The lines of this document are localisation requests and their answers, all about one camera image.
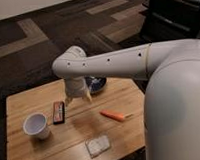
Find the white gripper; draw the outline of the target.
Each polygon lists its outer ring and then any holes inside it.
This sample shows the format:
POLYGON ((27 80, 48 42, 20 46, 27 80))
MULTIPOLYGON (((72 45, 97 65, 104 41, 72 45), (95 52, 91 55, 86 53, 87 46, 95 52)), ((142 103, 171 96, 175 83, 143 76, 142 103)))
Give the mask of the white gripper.
POLYGON ((92 101, 86 80, 83 77, 65 79, 65 93, 68 96, 64 99, 64 104, 66 106, 69 106, 72 102, 72 98, 84 96, 88 102, 92 101))

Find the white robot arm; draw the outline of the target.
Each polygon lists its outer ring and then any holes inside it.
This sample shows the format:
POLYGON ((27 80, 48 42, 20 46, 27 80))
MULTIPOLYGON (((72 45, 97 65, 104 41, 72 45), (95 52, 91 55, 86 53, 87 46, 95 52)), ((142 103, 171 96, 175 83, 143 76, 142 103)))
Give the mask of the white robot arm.
POLYGON ((78 97, 85 76, 148 83, 144 96, 146 160, 200 160, 200 39, 168 40, 88 57, 72 46, 53 61, 78 97))

